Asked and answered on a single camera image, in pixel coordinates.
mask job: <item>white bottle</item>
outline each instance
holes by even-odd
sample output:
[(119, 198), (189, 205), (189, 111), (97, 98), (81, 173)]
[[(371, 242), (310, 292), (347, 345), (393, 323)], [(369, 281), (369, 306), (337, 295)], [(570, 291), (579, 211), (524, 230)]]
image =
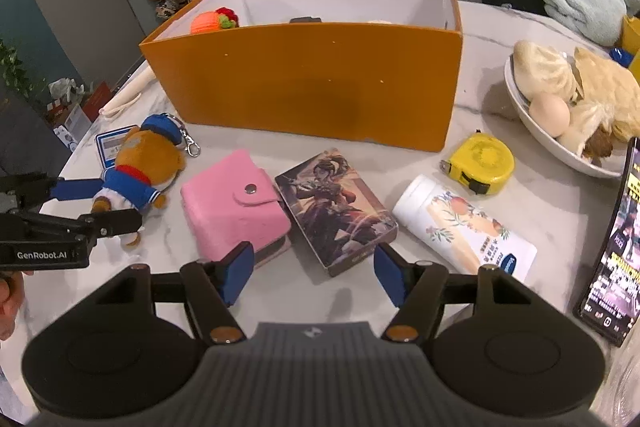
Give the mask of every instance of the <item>white bottle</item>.
[(393, 209), (398, 221), (461, 273), (495, 264), (521, 282), (537, 249), (464, 198), (420, 174)]

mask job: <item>pink wallet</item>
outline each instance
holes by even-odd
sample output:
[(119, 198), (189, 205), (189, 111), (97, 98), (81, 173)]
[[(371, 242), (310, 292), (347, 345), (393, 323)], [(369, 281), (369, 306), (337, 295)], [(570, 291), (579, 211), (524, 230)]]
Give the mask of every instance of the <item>pink wallet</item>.
[(258, 253), (291, 228), (271, 179), (246, 150), (234, 151), (201, 172), (183, 184), (180, 193), (200, 255), (212, 261), (220, 261), (241, 241), (250, 241)]

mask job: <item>white bowl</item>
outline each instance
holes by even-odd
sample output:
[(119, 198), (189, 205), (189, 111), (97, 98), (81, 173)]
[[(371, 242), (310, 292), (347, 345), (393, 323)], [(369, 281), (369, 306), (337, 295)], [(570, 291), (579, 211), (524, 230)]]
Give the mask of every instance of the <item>white bowl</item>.
[(579, 156), (572, 153), (560, 145), (554, 138), (549, 136), (542, 128), (529, 116), (529, 102), (516, 86), (513, 77), (513, 55), (507, 59), (504, 65), (504, 79), (507, 84), (509, 97), (522, 120), (524, 127), (538, 140), (542, 147), (548, 150), (562, 163), (569, 165), (572, 169), (593, 176), (594, 178), (620, 178), (625, 168), (626, 146), (620, 144), (615, 146), (613, 154), (609, 158), (602, 158), (602, 167), (592, 165)]

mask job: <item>teal wall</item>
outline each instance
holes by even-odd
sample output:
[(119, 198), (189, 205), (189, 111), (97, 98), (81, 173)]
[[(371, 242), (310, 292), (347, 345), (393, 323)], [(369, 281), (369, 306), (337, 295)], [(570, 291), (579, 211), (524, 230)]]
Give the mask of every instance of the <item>teal wall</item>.
[(0, 0), (0, 38), (17, 49), (31, 79), (46, 78), (49, 83), (68, 76), (82, 80), (35, 0)]

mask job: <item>marble table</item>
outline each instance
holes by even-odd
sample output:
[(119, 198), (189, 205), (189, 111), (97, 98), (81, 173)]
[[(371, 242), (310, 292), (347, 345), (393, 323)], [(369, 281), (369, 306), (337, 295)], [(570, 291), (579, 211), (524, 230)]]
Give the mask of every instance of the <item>marble table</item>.
[[(510, 147), (516, 158), (513, 177), (495, 196), (470, 193), (467, 196), (538, 248), (526, 283), (568, 314), (570, 303), (591, 276), (618, 183), (573, 171), (538, 144), (511, 106), (504, 87), (503, 69), (514, 43), (520, 39), (551, 45), (569, 54), (573, 54), (576, 44), (602, 51), (548, 18), (465, 2), (460, 3), (460, 8), (464, 29), (462, 63), (449, 133), (441, 153), (272, 132), (189, 126), (191, 136), (202, 147), (202, 154), (187, 159), (186, 170), (168, 193), (168, 208), (148, 216), (139, 248), (125, 253), (116, 238), (102, 240), (92, 252), (90, 267), (39, 272), (27, 278), (26, 302), (16, 331), (2, 343), (0, 350), (0, 365), (20, 398), (33, 406), (20, 375), (20, 358), (27, 341), (42, 328), (131, 263), (148, 263), (154, 272), (168, 272), (198, 257), (180, 204), (179, 185), (238, 148), (248, 149), (255, 163), (275, 176), (336, 146), (385, 206), (391, 208), (420, 173), (434, 176), (453, 190), (463, 192), (462, 186), (447, 180), (438, 171), (439, 160), (446, 158), (476, 129), (493, 134)], [(428, 78), (428, 64), (425, 64), (425, 82), (430, 81), (437, 79)], [(94, 123), (62, 176), (99, 176), (94, 136), (139, 124), (148, 114), (164, 111), (174, 109), (161, 86), (157, 82), (150, 84), (140, 100), (119, 117), (99, 118)], [(77, 217), (89, 208), (87, 200), (51, 201), (42, 211)], [(430, 259), (442, 263), (442, 259), (406, 230), (400, 231), (394, 247), (410, 261)], [(395, 308), (377, 282), (371, 258), (331, 279), (304, 240), (294, 233), (293, 247), (254, 272), (232, 311), (251, 336), (259, 321), (369, 321), (374, 332), (380, 333)], [(179, 305), (159, 305), (158, 314), (188, 328)], [(608, 366), (615, 363), (616, 350), (598, 341)], [(603, 392), (614, 386), (615, 383), (607, 382)]]

